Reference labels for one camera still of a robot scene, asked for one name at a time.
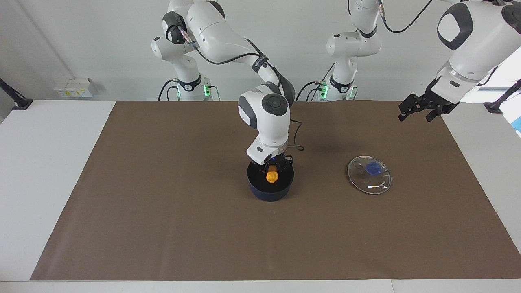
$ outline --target green led light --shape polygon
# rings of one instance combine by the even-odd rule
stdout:
[[[351,93],[349,94],[349,100],[354,100],[357,93],[358,93],[358,88],[357,87],[353,87],[351,89]]]
[[[322,99],[325,99],[327,97],[327,92],[329,90],[329,87],[328,86],[324,86],[322,88],[322,93],[320,94],[322,96]]]
[[[212,94],[212,93],[210,92],[208,86],[204,85],[203,88],[204,88],[204,94],[205,94],[205,96],[210,96],[210,95]]]

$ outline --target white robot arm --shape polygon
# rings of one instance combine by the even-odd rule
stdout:
[[[334,59],[334,70],[326,77],[326,90],[318,101],[345,100],[351,88],[358,66],[353,57],[377,54],[382,47],[382,38],[377,31],[378,0],[353,0],[351,20],[355,32],[343,32],[331,36],[327,51]]]
[[[193,51],[188,44],[174,45],[158,36],[152,41],[152,52],[161,60],[170,62],[179,81],[178,98],[181,101],[211,101],[212,93],[208,86],[210,80],[205,78],[197,68],[197,62],[184,54]]]
[[[427,121],[450,113],[493,68],[512,55],[521,46],[521,3],[454,4],[438,24],[438,37],[454,53],[423,95],[411,94],[400,104],[400,121],[426,109],[431,110]]]
[[[196,50],[216,65],[247,64],[264,80],[239,98],[241,118],[259,132],[247,154],[259,165],[284,156],[294,87],[251,41],[230,28],[222,7],[215,1],[171,0],[163,28],[166,38],[180,46],[180,51]]]

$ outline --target orange object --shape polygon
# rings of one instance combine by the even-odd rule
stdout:
[[[271,165],[268,168],[268,173],[266,174],[266,180],[273,184],[279,180],[279,172],[277,170],[277,166]]]

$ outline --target table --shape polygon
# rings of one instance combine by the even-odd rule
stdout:
[[[35,101],[0,125],[0,289],[18,291],[371,291],[518,292],[521,280],[346,280],[281,282],[25,282],[74,188],[114,101]],[[463,104],[444,117],[517,248],[521,247],[521,140],[501,116]],[[13,150],[13,141],[17,149]],[[30,184],[16,185],[19,178]]]

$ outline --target brown paper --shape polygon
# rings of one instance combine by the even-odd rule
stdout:
[[[291,111],[306,150],[287,152],[294,183],[267,203],[248,188],[257,132],[236,102],[117,102],[31,279],[521,278],[442,119],[400,123],[397,102]],[[359,155],[387,164],[389,192],[351,186]]]

